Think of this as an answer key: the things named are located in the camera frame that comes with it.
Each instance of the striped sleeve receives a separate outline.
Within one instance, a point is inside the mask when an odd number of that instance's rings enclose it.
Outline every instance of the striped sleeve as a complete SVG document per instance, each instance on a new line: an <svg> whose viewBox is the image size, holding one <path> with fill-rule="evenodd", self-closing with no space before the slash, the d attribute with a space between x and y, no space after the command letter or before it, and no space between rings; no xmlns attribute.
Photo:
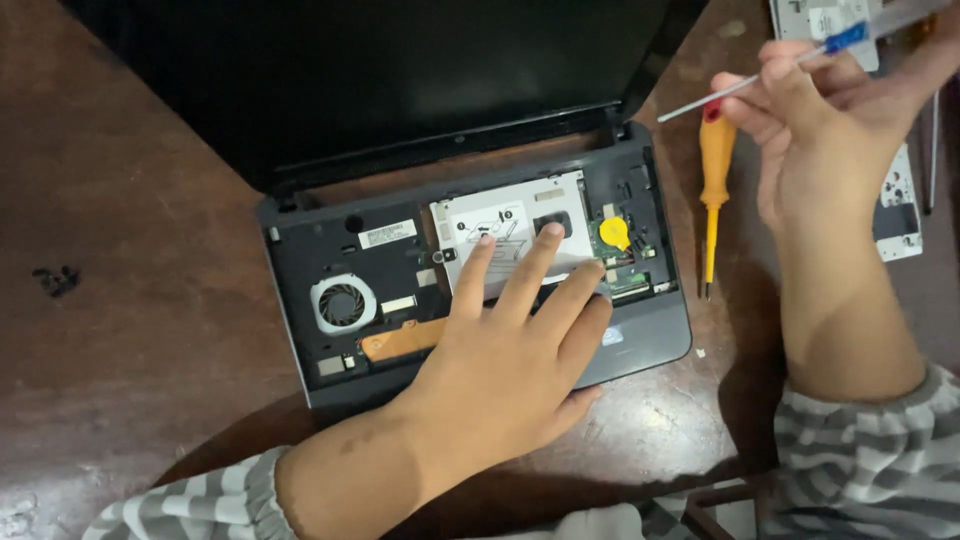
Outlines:
<svg viewBox="0 0 960 540"><path fill-rule="evenodd" d="M774 423L778 495L769 538L960 537L960 388L930 364L885 405L784 391Z"/></svg>
<svg viewBox="0 0 960 540"><path fill-rule="evenodd" d="M108 506L83 540L296 540L276 503L285 447Z"/></svg>

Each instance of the hand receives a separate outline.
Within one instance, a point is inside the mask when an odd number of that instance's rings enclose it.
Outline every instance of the hand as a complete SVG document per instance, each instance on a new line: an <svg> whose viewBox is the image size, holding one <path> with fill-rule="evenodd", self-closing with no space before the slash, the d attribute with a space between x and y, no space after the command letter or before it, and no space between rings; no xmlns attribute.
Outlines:
<svg viewBox="0 0 960 540"><path fill-rule="evenodd" d="M725 99L723 112L761 147L757 204L775 235L845 227L869 233L876 197L914 118L960 67L960 3L940 13L937 33L883 79L871 79L847 52L792 61L812 48L767 43L759 53L761 82ZM719 90L742 79L720 73L711 85Z"/></svg>
<svg viewBox="0 0 960 540"><path fill-rule="evenodd" d="M593 296L601 264L577 268L530 316L563 238L562 225L543 228L493 309L483 308L493 242L481 240L460 273L440 343L388 405L415 419L426 444L460 455L467 475L553 441L601 395L598 386L570 393L610 322L610 302Z"/></svg>

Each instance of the person's left hand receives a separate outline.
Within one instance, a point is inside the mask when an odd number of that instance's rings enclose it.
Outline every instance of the person's left hand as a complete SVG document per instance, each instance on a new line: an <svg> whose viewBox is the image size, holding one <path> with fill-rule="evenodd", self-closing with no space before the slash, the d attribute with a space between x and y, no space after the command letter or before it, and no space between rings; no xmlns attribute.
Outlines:
<svg viewBox="0 0 960 540"><path fill-rule="evenodd" d="M546 445L587 414L600 388L570 390L612 314L609 300L593 296L604 269L592 260L530 317L564 239L556 223L543 228L496 306L484 309L493 253L492 238L485 238L460 273L440 343L413 384L387 405L391 415L412 419L417 444L430 445L431 454L458 455L466 475Z"/></svg>

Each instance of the wooden table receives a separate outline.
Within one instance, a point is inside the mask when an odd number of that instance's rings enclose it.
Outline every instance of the wooden table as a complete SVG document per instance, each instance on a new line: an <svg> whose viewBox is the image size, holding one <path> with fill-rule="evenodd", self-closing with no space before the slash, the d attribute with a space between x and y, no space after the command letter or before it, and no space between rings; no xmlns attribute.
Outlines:
<svg viewBox="0 0 960 540"><path fill-rule="evenodd" d="M715 0L638 115L756 71L764 2ZM250 190L51 0L0 4L0 534L77 538L157 479L221 466L311 431ZM398 533L488 534L775 466L781 386L776 269L741 144L711 304L698 300L704 213L695 114L654 127L694 350L606 385L588 422L488 471ZM556 155L582 137L366 179L327 201ZM924 350L960 350L949 182L924 255L890 265ZM53 300L34 268L82 269Z"/></svg>

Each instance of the finger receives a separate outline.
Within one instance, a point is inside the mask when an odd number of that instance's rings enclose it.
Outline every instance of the finger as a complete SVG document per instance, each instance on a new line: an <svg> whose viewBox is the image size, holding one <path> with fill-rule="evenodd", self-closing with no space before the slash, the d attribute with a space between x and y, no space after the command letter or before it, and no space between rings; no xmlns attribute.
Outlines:
<svg viewBox="0 0 960 540"><path fill-rule="evenodd" d="M960 69L960 2L941 13L932 36L893 75L880 80L905 101L911 116Z"/></svg>
<svg viewBox="0 0 960 540"><path fill-rule="evenodd" d="M767 63L777 58L793 59L816 48L817 45L808 39L767 41L760 48L758 56L760 62ZM810 74L813 84L824 95L870 81L870 75L863 70L849 51L843 51L835 56L818 55L812 60L802 62L800 68Z"/></svg>
<svg viewBox="0 0 960 540"><path fill-rule="evenodd" d="M760 70L760 80L770 94L770 112L790 128L797 141L814 138L837 114L791 59L768 61Z"/></svg>
<svg viewBox="0 0 960 540"><path fill-rule="evenodd" d="M742 75L734 75L724 71L713 76L713 79L710 80L710 87L713 88L713 91L720 91L736 85L744 79L746 79L746 77L743 77ZM730 96L740 98L743 101L757 107L763 107L766 109L770 106L770 96L767 95L766 88L764 88L763 85L758 85L756 83L740 88L736 92L730 94Z"/></svg>
<svg viewBox="0 0 960 540"><path fill-rule="evenodd" d="M481 236L460 270L450 302L450 316L476 318L483 311L484 279L493 257L493 237Z"/></svg>
<svg viewBox="0 0 960 540"><path fill-rule="evenodd" d="M530 322L533 331L537 335L553 336L554 343L560 343L570 330L570 325L584 310L587 300L593 296L593 290L603 275L604 266L599 260L581 264L557 286L537 311L537 316Z"/></svg>
<svg viewBox="0 0 960 540"><path fill-rule="evenodd" d="M500 299L493 308L493 316L504 317L506 321L515 323L526 320L563 239L564 226L559 223L548 223L540 230L533 247L523 256L503 287Z"/></svg>
<svg viewBox="0 0 960 540"><path fill-rule="evenodd" d="M739 98L725 98L720 104L720 109L734 126L752 136L754 142L760 146L766 144L784 128L783 122L770 112L754 107Z"/></svg>
<svg viewBox="0 0 960 540"><path fill-rule="evenodd" d="M588 386L570 393L557 407L553 424L547 430L547 437L552 441L563 435L570 428L583 420L593 403L603 396L603 388L599 385Z"/></svg>
<svg viewBox="0 0 960 540"><path fill-rule="evenodd" d="M572 388L584 374L593 353L600 346L612 314L613 306L610 300L603 296L594 296L570 325L570 330L566 332L557 352L559 368L564 374L565 382L569 384L568 387Z"/></svg>

